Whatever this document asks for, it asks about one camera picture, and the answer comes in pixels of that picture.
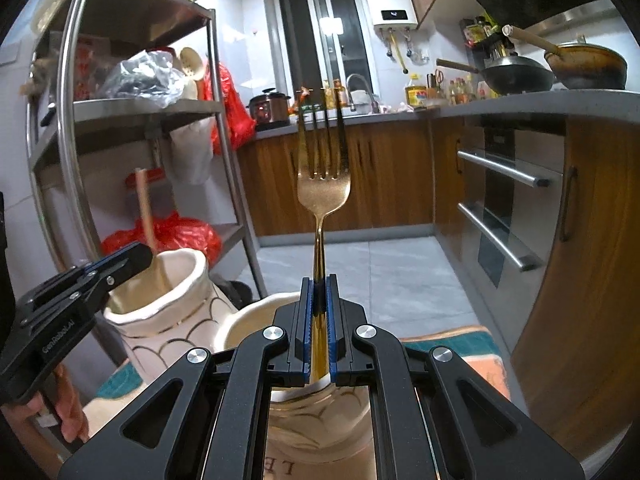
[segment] tile floor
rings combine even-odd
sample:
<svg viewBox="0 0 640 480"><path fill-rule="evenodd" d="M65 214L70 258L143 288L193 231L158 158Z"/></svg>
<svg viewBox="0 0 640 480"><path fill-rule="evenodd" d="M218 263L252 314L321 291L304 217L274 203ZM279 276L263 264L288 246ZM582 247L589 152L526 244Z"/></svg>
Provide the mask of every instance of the tile floor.
<svg viewBox="0 0 640 480"><path fill-rule="evenodd" d="M325 253L340 296L361 304L367 319L396 337L479 323L434 237L328 244ZM258 260L270 294L300 290L312 275L313 246L261 248ZM248 267L239 279L254 287Z"/></svg>

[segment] oven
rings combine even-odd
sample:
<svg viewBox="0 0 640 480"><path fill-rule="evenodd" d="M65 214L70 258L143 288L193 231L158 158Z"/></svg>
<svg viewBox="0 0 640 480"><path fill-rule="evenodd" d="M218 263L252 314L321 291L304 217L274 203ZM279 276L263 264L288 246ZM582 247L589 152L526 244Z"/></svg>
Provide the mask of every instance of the oven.
<svg viewBox="0 0 640 480"><path fill-rule="evenodd" d="M467 126L462 263L513 351L536 301L562 194L564 137Z"/></svg>

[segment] silver screw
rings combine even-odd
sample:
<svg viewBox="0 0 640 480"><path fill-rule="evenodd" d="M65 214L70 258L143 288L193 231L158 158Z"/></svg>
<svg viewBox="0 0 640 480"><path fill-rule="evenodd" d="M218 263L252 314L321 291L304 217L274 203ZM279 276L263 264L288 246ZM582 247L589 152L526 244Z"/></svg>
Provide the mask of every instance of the silver screw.
<svg viewBox="0 0 640 480"><path fill-rule="evenodd" d="M363 337L364 339L370 339L377 333L378 331L371 325L360 325L356 329L356 334L358 334L360 337Z"/></svg>
<svg viewBox="0 0 640 480"><path fill-rule="evenodd" d="M207 351L204 348L194 348L187 354L187 361L193 364L198 364L207 358Z"/></svg>
<svg viewBox="0 0 640 480"><path fill-rule="evenodd" d="M436 348L433 349L433 358L436 359L436 361L446 363L453 359L453 352L444 346L436 346Z"/></svg>
<svg viewBox="0 0 640 480"><path fill-rule="evenodd" d="M262 335L265 338L270 339L272 341L276 341L276 339L280 339L284 334L284 330L279 326L268 326L262 331Z"/></svg>

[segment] white ceramic vase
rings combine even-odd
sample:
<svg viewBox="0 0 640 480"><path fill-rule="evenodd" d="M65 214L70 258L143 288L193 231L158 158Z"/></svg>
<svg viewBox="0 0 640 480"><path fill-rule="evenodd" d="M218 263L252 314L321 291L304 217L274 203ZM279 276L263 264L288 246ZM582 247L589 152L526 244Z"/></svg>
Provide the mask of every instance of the white ceramic vase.
<svg viewBox="0 0 640 480"><path fill-rule="evenodd" d="M213 351L220 325L238 312L209 279L202 252L178 249L157 258L172 290L157 298L157 276L147 269L112 291L104 311L147 384L191 348Z"/></svg>
<svg viewBox="0 0 640 480"><path fill-rule="evenodd" d="M273 322L278 307L297 301L298 292L272 294L226 318L214 339L214 352L238 346L249 334ZM369 389L338 388L329 375L304 388L271 392L270 446L305 463L327 463L356 455L373 439Z"/></svg>

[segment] water heater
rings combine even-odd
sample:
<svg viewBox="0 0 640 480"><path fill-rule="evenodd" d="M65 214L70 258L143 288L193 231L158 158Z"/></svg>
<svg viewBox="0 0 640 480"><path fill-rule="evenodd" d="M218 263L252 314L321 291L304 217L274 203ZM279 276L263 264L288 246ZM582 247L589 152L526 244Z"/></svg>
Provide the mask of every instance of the water heater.
<svg viewBox="0 0 640 480"><path fill-rule="evenodd" d="M414 4L411 0L367 0L374 27L416 28Z"/></svg>

